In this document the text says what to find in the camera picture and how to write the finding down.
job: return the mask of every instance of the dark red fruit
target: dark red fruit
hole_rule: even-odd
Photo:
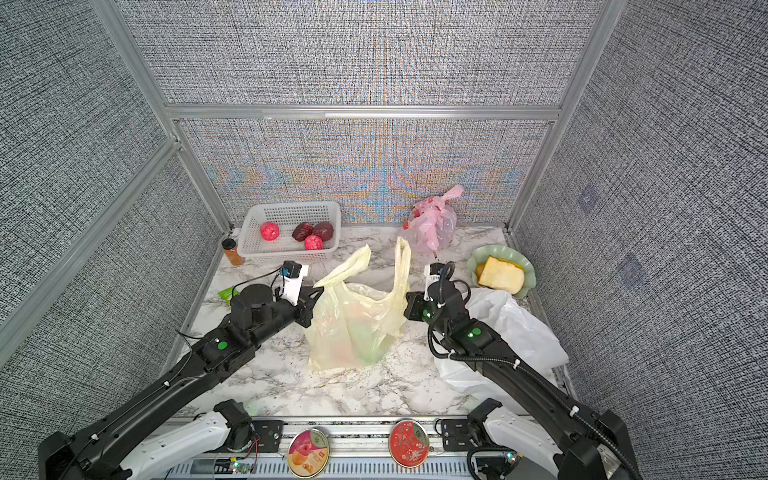
[[[312,234],[320,237],[323,242],[327,242],[333,238],[333,225],[330,222],[320,222],[315,225]]]
[[[293,239],[297,242],[303,242],[309,235],[312,235],[311,223],[304,222],[293,229]]]

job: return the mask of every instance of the red round tin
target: red round tin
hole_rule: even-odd
[[[424,463],[429,455],[429,437],[424,428],[413,420],[397,422],[389,434],[389,454],[406,468]]]

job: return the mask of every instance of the bag handle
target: bag handle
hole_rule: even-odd
[[[353,253],[348,259],[341,265],[334,268],[331,273],[325,275],[322,279],[315,283],[315,286],[328,286],[342,283],[352,275],[366,270],[368,263],[371,261],[371,247],[365,245],[360,247]]]
[[[411,246],[403,237],[397,237],[395,245],[395,282],[392,292],[397,290],[408,291],[408,275],[411,273]]]

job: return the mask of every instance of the bread slice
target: bread slice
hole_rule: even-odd
[[[497,258],[488,257],[478,285],[496,290],[505,290],[515,295],[523,287],[525,271],[513,263],[502,262]]]

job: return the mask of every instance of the pink plastic bag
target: pink plastic bag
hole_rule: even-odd
[[[442,197],[429,197],[413,206],[402,228],[403,236],[414,250],[433,253],[451,243],[457,219],[453,208],[445,202],[463,193],[464,187],[456,185]]]

